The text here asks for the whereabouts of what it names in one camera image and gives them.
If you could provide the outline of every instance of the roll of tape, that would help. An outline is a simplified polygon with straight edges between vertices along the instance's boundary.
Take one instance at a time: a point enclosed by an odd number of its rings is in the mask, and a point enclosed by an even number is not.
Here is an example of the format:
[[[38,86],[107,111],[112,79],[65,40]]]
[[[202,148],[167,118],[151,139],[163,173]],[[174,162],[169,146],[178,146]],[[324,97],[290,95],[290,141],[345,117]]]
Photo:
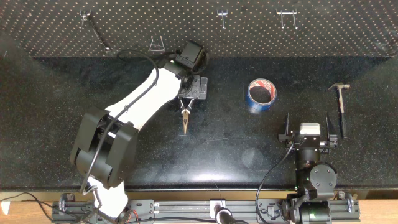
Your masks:
[[[269,95],[271,96],[271,100],[269,102],[260,103],[253,99],[253,97],[250,94],[250,90],[256,86],[263,87],[266,91],[269,92]],[[248,87],[248,93],[246,95],[246,100],[249,106],[255,110],[260,110],[260,111],[267,110],[276,100],[276,88],[274,84],[272,84],[272,82],[270,82],[269,80],[258,78],[250,83]]]

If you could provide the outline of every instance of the perforated metal panel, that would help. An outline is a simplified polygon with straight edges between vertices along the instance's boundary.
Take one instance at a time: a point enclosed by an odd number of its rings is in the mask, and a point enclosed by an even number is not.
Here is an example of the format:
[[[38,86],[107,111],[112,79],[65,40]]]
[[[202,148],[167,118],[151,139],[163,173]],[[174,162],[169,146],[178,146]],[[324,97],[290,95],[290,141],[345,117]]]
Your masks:
[[[31,56],[114,56],[121,49],[149,52],[151,36],[165,50],[187,40],[213,57],[388,56],[398,51],[398,1],[71,1],[2,0],[0,30]],[[228,10],[226,28],[217,10]],[[93,20],[112,52],[85,23]],[[284,29],[276,10],[285,15]]]

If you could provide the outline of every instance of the black countertop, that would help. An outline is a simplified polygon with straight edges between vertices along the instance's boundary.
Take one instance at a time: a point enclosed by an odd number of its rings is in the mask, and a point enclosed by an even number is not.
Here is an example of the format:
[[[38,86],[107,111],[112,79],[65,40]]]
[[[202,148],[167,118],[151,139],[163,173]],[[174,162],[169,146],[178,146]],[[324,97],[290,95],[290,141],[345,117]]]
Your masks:
[[[0,60],[0,189],[78,190],[83,177],[69,155],[85,111],[124,98],[152,70],[149,63],[115,58]],[[398,187],[398,60],[371,57],[212,58],[204,72],[208,98],[193,107],[188,133],[176,101],[164,105],[141,129],[135,171],[126,190],[255,189],[285,154],[277,134],[291,125],[320,123],[325,111],[336,129],[343,90],[349,138],[322,156],[338,170],[338,188]],[[252,114],[244,94],[266,78],[277,99]],[[293,189],[294,157],[274,170],[265,189]]]

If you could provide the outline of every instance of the wooden surface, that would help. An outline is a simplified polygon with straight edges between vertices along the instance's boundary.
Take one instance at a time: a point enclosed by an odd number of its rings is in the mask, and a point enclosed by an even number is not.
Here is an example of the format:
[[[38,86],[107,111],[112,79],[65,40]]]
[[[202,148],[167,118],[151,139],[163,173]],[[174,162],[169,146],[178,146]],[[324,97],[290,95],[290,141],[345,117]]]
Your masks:
[[[398,200],[360,200],[361,223],[398,223]],[[45,207],[48,214],[51,208]],[[35,202],[11,202],[8,215],[0,212],[0,223],[50,223]]]

